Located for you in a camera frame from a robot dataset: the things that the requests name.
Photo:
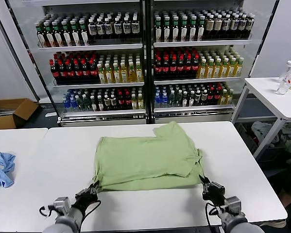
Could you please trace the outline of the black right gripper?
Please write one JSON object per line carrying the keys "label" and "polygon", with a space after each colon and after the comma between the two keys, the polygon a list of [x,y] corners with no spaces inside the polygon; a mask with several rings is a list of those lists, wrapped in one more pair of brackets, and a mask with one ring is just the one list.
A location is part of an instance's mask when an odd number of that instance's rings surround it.
{"label": "black right gripper", "polygon": [[209,201],[224,201],[225,187],[217,182],[210,182],[207,176],[199,175],[203,184],[202,197],[203,200]]}

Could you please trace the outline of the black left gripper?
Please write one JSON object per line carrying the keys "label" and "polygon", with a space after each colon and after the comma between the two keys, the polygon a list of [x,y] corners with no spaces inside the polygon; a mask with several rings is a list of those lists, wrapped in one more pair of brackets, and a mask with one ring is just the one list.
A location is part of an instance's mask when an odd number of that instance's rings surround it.
{"label": "black left gripper", "polygon": [[98,201],[97,194],[99,192],[101,192],[100,181],[96,181],[75,195],[73,207],[80,211],[86,211],[91,204]]}

